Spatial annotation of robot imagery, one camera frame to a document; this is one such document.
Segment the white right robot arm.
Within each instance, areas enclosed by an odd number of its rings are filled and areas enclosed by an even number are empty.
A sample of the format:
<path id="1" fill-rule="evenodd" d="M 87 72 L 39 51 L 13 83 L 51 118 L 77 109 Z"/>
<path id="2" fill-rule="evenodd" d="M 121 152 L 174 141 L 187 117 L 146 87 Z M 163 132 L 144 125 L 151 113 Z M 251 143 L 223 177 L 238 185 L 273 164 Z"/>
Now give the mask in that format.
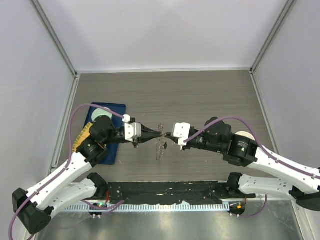
<path id="1" fill-rule="evenodd" d="M 213 117 L 200 130 L 186 122 L 175 123 L 165 137 L 182 151 L 195 148 L 219 153 L 230 165 L 271 175 L 267 178 L 231 173 L 225 190 L 232 198 L 272 195 L 295 201 L 298 206 L 310 211 L 320 210 L 320 170 L 267 149 L 240 117 Z"/>

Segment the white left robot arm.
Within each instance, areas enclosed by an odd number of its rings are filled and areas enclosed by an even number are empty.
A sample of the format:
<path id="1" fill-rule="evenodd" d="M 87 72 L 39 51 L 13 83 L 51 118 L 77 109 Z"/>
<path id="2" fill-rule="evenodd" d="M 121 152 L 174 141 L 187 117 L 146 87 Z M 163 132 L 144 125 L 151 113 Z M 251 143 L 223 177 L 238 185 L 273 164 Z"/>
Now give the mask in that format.
<path id="1" fill-rule="evenodd" d="M 145 127 L 130 118 L 121 127 L 114 127 L 107 115 L 88 123 L 76 140 L 76 150 L 56 171 L 28 190 L 18 188 L 12 193 L 14 215 L 29 234 L 42 231 L 52 218 L 74 203 L 95 198 L 102 199 L 107 182 L 98 174 L 90 173 L 79 184 L 69 184 L 99 164 L 109 154 L 110 144 L 139 144 L 160 138 L 162 132 Z"/>

